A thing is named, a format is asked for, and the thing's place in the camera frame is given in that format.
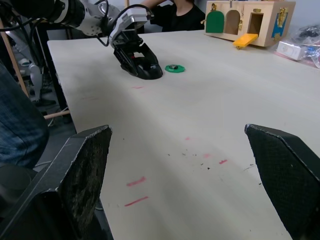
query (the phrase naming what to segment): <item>white table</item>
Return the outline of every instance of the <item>white table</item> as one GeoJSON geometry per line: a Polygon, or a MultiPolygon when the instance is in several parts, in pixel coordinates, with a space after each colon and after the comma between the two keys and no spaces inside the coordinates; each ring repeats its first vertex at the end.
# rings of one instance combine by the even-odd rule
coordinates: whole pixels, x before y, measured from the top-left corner
{"type": "Polygon", "coordinates": [[[96,39],[49,42],[76,130],[113,129],[101,200],[114,239],[290,240],[244,128],[281,129],[320,155],[320,71],[201,31],[142,37],[162,69],[186,72],[142,80],[96,39]]]}

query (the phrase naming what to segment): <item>cable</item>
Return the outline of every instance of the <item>cable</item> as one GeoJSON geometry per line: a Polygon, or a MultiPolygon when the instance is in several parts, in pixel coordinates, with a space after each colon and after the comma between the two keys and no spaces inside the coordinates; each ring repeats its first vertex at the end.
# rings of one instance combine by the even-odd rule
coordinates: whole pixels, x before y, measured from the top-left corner
{"type": "Polygon", "coordinates": [[[30,53],[31,53],[31,56],[33,58],[33,61],[35,63],[35,65],[39,66],[39,67],[42,67],[42,64],[41,64],[41,61],[39,61],[38,59],[38,56],[35,52],[35,49],[33,48],[33,45],[32,45],[32,42],[30,41],[30,38],[28,36],[28,33],[26,31],[26,29],[23,27],[23,23],[21,22],[21,20],[12,12],[11,10],[11,7],[5,5],[5,4],[2,4],[2,6],[9,12],[9,14],[13,17],[13,19],[18,23],[19,26],[21,26],[21,30],[22,30],[22,33],[25,37],[25,40],[27,42],[27,44],[29,45],[29,48],[30,48],[30,53]]]}
{"type": "Polygon", "coordinates": [[[36,27],[43,21],[43,18],[38,19],[30,28],[29,39],[32,42],[35,34],[36,27]]]}
{"type": "Polygon", "coordinates": [[[30,23],[32,23],[33,19],[29,19],[27,21],[25,21],[24,23],[22,23],[22,25],[18,25],[18,26],[13,26],[13,27],[6,27],[6,28],[0,28],[0,32],[7,32],[7,31],[13,31],[13,30],[17,30],[25,25],[28,25],[30,23]]]}
{"type": "MultiPolygon", "coordinates": [[[[109,32],[107,35],[110,35],[110,33],[113,31],[114,27],[115,27],[116,24],[117,24],[118,19],[122,16],[122,14],[124,14],[127,10],[133,9],[133,8],[143,8],[143,9],[146,9],[146,10],[150,13],[150,15],[153,15],[153,12],[151,11],[151,9],[148,8],[148,7],[145,6],[145,5],[142,5],[142,4],[133,4],[133,5],[130,5],[130,6],[126,7],[125,9],[123,9],[123,10],[118,14],[118,16],[114,19],[114,21],[113,21],[113,23],[112,23],[112,25],[111,25],[111,27],[110,27],[110,32],[109,32]]],[[[109,36],[108,36],[108,39],[107,39],[106,43],[104,43],[104,42],[100,39],[100,37],[96,36],[96,38],[99,40],[100,43],[102,43],[103,46],[105,46],[105,47],[108,47],[108,46],[109,46],[109,36]]]]}
{"type": "Polygon", "coordinates": [[[105,3],[106,3],[106,7],[105,7],[104,16],[107,18],[108,17],[108,13],[109,13],[109,2],[108,2],[108,0],[105,0],[105,3]]]}
{"type": "MultiPolygon", "coordinates": [[[[60,113],[64,112],[64,111],[67,110],[68,108],[69,108],[69,107],[67,106],[65,109],[63,109],[62,111],[60,111],[60,113]]],[[[50,123],[48,124],[48,127],[51,126],[51,124],[54,122],[54,119],[55,119],[55,118],[52,118],[52,119],[51,119],[50,123]]]]}

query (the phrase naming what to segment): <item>yellow toy piece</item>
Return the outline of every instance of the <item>yellow toy piece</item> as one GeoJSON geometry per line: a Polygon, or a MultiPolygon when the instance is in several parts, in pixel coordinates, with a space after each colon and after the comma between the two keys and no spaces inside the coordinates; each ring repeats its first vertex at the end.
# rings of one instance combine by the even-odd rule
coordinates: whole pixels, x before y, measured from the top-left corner
{"type": "Polygon", "coordinates": [[[246,33],[233,42],[237,49],[242,49],[254,42],[258,38],[258,34],[246,33]]]}

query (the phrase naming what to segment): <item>person's leg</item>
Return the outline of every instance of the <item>person's leg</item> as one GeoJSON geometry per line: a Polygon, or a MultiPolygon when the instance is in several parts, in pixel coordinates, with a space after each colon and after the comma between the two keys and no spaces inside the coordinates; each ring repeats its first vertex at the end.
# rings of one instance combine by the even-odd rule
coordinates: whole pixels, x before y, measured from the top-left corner
{"type": "Polygon", "coordinates": [[[0,162],[33,168],[48,138],[46,120],[0,61],[0,162]]]}

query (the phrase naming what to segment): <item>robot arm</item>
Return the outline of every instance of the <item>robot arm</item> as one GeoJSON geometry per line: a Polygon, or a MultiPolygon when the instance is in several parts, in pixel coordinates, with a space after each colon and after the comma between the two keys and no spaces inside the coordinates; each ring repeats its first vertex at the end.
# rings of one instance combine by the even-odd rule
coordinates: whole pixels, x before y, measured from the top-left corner
{"type": "Polygon", "coordinates": [[[143,44],[135,31],[153,17],[144,5],[134,4],[119,11],[109,5],[107,0],[99,0],[97,4],[89,3],[89,0],[0,0],[1,2],[10,4],[24,17],[43,18],[50,23],[73,27],[88,36],[97,36],[104,46],[110,44],[114,48],[114,55],[121,67],[133,76],[151,80],[163,75],[157,57],[143,44]],[[100,33],[108,36],[107,44],[98,37],[100,33]],[[142,53],[143,57],[135,57],[135,53],[142,53]]]}
{"type": "Polygon", "coordinates": [[[89,3],[88,0],[0,0],[10,4],[24,17],[43,18],[50,23],[63,24],[82,31],[87,36],[104,33],[112,39],[128,26],[135,24],[141,27],[150,15],[143,8],[131,8],[119,16],[120,11],[99,1],[99,4],[89,3]]]}

